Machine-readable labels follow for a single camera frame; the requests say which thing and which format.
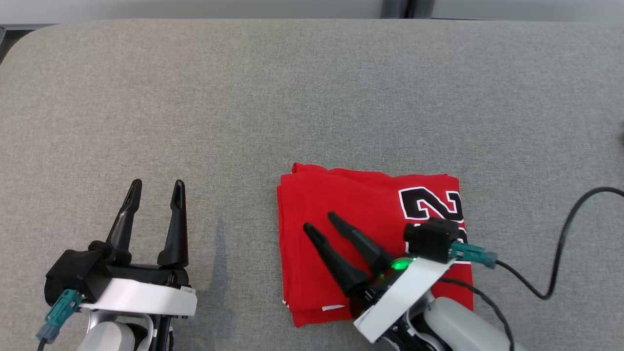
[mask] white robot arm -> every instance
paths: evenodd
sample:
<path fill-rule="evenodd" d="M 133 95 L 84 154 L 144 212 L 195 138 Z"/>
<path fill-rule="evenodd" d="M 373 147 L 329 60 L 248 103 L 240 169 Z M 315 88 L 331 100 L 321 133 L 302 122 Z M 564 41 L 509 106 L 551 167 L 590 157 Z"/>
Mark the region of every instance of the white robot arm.
<path fill-rule="evenodd" d="M 420 254 L 395 259 L 334 212 L 328 217 L 364 257 L 374 277 L 341 257 L 310 223 L 304 231 L 349 298 L 353 324 L 369 342 L 386 340 L 400 351 L 524 351 L 511 341 L 510 333 L 501 333 L 454 300 L 431 294 L 430 288 L 445 281 L 442 276 L 457 257 L 487 265 L 496 261 L 495 254 L 458 241 L 456 222 L 430 219 L 418 227 L 409 225 L 405 239 L 413 241 Z"/>
<path fill-rule="evenodd" d="M 89 326 L 78 351 L 171 351 L 171 318 L 195 315 L 197 296 L 188 283 L 185 186 L 175 182 L 171 222 L 158 265 L 131 264 L 128 248 L 142 183 L 132 182 L 106 242 L 94 241 L 88 251 L 67 250 L 46 274 L 44 294 L 52 309 L 37 334 L 54 342 L 61 325 L 74 312 L 89 314 Z M 118 317 L 144 319 L 139 324 Z"/>

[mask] green led light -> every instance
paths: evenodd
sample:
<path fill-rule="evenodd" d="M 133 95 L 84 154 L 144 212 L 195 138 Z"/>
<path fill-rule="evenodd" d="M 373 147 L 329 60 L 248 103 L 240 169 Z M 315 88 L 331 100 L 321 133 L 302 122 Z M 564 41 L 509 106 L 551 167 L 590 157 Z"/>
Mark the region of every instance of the green led light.
<path fill-rule="evenodd" d="M 405 270 L 410 263 L 412 263 L 415 259 L 409 257 L 401 257 L 400 259 L 396 259 L 392 261 L 390 267 L 394 270 Z"/>

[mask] teal connector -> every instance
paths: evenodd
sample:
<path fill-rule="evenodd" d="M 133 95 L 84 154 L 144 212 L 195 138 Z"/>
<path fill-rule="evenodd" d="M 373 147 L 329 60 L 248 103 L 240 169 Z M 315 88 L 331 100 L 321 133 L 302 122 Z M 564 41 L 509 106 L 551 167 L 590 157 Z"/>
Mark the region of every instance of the teal connector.
<path fill-rule="evenodd" d="M 486 252 L 483 247 L 455 241 L 451 244 L 451 258 L 462 261 L 477 262 L 493 269 L 496 267 L 496 252 Z"/>
<path fill-rule="evenodd" d="M 46 316 L 46 324 L 37 333 L 37 339 L 45 339 L 47 344 L 51 344 L 59 336 L 59 331 L 65 321 L 78 311 L 82 299 L 76 290 L 67 289 L 54 303 Z"/>

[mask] red jersey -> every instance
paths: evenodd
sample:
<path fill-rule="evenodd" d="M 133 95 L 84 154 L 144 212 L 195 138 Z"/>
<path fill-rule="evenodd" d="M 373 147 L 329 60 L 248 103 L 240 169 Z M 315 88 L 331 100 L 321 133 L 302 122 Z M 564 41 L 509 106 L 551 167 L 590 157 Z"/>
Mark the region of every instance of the red jersey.
<path fill-rule="evenodd" d="M 366 272 L 364 259 L 330 223 L 329 211 L 395 257 L 409 255 L 403 240 L 405 225 L 421 224 L 430 217 L 458 222 L 461 237 L 467 240 L 459 181 L 445 174 L 390 177 L 381 172 L 295 164 L 292 173 L 281 176 L 277 199 L 284 303 L 297 327 L 352 318 L 348 299 L 303 231 L 305 222 L 312 223 L 339 254 Z M 454 264 L 444 277 L 472 285 L 469 263 Z M 449 297 L 473 308 L 467 289 L 437 283 L 431 290 L 436 297 Z"/>

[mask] gray table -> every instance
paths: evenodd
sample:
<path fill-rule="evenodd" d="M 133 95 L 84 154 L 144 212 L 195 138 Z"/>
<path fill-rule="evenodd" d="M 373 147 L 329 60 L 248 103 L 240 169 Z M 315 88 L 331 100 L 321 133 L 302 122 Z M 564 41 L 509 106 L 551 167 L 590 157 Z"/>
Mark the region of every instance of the gray table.
<path fill-rule="evenodd" d="M 367 350 L 349 322 L 293 327 L 275 187 L 295 161 L 461 180 L 469 236 L 545 289 L 583 192 L 624 187 L 624 28 L 455 21 L 104 21 L 48 27 L 0 66 L 0 340 L 34 350 L 44 274 L 104 239 L 135 177 L 134 262 L 188 191 L 197 316 L 179 350 Z M 575 221 L 551 301 L 474 267 L 531 350 L 624 343 L 624 200 Z M 480 300 L 476 311 L 500 326 Z M 85 332 L 74 316 L 46 350 Z"/>

